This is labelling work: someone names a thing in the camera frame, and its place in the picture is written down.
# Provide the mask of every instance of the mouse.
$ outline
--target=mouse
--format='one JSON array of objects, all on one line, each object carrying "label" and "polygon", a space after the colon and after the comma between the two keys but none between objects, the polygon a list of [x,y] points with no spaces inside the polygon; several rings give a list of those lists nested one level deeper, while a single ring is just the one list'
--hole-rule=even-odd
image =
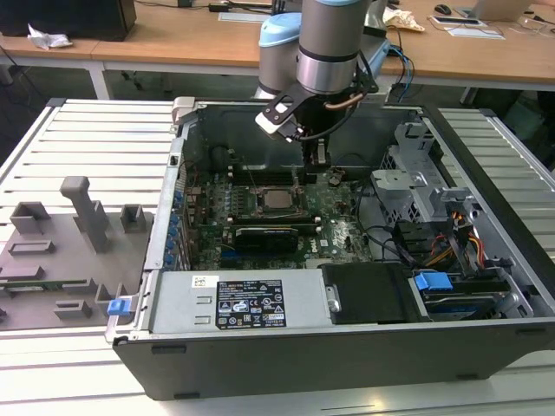
[{"label": "mouse", "polygon": [[445,16],[451,15],[451,9],[449,9],[449,6],[445,4],[438,4],[437,6],[434,7],[434,10]]}]

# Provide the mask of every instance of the white crumpled paper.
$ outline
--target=white crumpled paper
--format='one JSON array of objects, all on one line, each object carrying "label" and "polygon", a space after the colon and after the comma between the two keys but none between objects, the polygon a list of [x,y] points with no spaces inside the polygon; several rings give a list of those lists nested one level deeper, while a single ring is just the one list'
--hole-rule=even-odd
[{"label": "white crumpled paper", "polygon": [[39,48],[49,50],[50,48],[63,48],[64,46],[73,45],[65,35],[50,35],[48,33],[43,33],[40,30],[33,29],[30,24],[28,24],[27,27],[29,28],[27,39],[32,41],[33,44]]},{"label": "white crumpled paper", "polygon": [[386,7],[383,12],[383,22],[386,26],[395,26],[399,29],[411,29],[417,32],[425,30],[416,22],[412,12],[405,10],[392,10]]}]

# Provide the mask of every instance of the laptop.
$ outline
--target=laptop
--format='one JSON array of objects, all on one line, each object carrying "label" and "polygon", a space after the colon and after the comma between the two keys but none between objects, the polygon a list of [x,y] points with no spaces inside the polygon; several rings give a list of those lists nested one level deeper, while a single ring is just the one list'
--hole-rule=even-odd
[{"label": "laptop", "polygon": [[532,0],[478,0],[474,7],[455,7],[463,17],[480,20],[514,22],[521,17]]}]

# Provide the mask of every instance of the green circuit board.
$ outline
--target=green circuit board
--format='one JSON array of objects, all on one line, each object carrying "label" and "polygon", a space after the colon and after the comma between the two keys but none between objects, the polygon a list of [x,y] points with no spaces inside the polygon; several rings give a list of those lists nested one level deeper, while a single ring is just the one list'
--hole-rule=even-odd
[{"label": "green circuit board", "polygon": [[197,243],[193,247],[195,270],[312,269],[321,263],[356,263],[372,260],[356,217],[351,214],[356,200],[352,182],[330,186],[329,173],[317,175],[316,183],[300,185],[295,194],[296,210],[280,206],[266,212],[274,227],[290,226],[299,212],[320,217],[316,233],[300,233],[297,251],[290,254],[240,256],[233,248],[234,226],[227,219],[260,217],[260,193],[281,192],[290,186],[231,185],[218,175],[200,175],[201,186],[189,197],[188,215]]}]

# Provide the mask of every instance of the motherboard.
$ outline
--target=motherboard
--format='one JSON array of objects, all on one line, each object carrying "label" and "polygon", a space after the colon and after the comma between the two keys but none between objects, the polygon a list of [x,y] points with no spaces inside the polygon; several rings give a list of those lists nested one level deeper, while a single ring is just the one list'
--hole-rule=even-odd
[{"label": "motherboard", "polygon": [[356,219],[359,180],[330,169],[195,174],[184,218],[193,270],[314,269],[372,260]]}]

